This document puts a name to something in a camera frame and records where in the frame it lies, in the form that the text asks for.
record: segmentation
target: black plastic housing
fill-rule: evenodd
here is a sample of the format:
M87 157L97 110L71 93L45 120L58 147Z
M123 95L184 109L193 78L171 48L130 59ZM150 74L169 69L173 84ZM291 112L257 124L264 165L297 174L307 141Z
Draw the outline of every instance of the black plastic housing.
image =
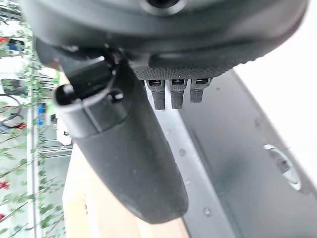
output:
M185 186L144 85L127 63L86 99L56 90L54 104L96 173L134 215L163 223L184 215Z

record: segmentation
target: screw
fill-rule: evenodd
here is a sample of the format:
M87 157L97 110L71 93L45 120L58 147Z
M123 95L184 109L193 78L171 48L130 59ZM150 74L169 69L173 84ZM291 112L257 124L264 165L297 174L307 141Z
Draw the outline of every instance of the screw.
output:
M184 157L186 155L186 150L184 150L183 148L179 150L179 155L181 157Z
M211 215L212 215L211 209L209 207L205 207L204 214L206 217L211 217Z

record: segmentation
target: leaf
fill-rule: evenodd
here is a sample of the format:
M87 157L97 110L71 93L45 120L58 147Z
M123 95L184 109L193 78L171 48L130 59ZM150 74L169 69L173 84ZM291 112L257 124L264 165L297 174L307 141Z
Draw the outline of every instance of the leaf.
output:
M23 202L26 202L27 200L28 200L28 196L23 195L17 200L17 202L18 203L23 203Z
M4 228L0 231L0 235L2 235L3 233L5 233L8 230L8 228Z
M23 169L18 169L18 170L15 171L15 174L16 174L16 175L21 175L21 174L23 174L23 173L24 173L24 170L23 170Z
M45 171L44 170L39 171L39 176L44 176L44 175L45 175Z
M61 209L62 209L62 207L61 207L61 206L57 206L57 207L55 207L55 211L57 211L57 212L59 212Z
M11 202L13 200L13 193L9 193L3 197L3 202Z
M30 195L28 195L28 199L35 199L34 194L30 194Z
M43 179L40 180L40 183L41 183L41 184L45 184L45 183L47 183L47 182L48 182L48 181L47 181L46 178L43 178Z
M44 195L44 194L41 194L40 197L39 197L39 200L40 200L40 201L43 201L44 199L45 199L45 195Z
M22 159L20 160L20 165L25 165L28 162L27 159Z
M22 226L15 226L14 228L13 228L13 230L15 231L15 232L17 232L18 230L21 230L22 229Z
M40 209L40 214L43 215L47 212L46 207Z
M49 211L49 210L51 210L53 207L54 207L53 204L49 204L49 205L46 207L46 209Z
M46 228L46 227L49 227L50 225L48 224L48 222L46 222L46 221L41 221L41 228L42 229L44 229L44 228Z

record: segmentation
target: white wall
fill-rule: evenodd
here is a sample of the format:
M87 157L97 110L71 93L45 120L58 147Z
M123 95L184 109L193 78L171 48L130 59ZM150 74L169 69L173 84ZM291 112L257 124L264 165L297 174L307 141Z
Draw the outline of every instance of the white wall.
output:
M282 46L235 67L277 132L317 185L317 1Z

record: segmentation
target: gray metal panel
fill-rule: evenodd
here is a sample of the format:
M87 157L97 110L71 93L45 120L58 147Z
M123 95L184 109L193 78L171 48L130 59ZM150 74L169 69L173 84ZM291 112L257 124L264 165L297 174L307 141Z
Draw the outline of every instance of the gray metal panel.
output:
M170 93L167 89L165 96L166 109L154 112L185 182L189 208L184 220L188 231L193 238L235 238L179 111L171 108ZM150 90L148 98L154 108Z
M189 103L187 88L179 111L223 208L242 237L317 237L314 193L295 191L263 149L255 123L262 113L234 72L215 78L200 104ZM191 222L205 229L199 218L185 221L189 230Z

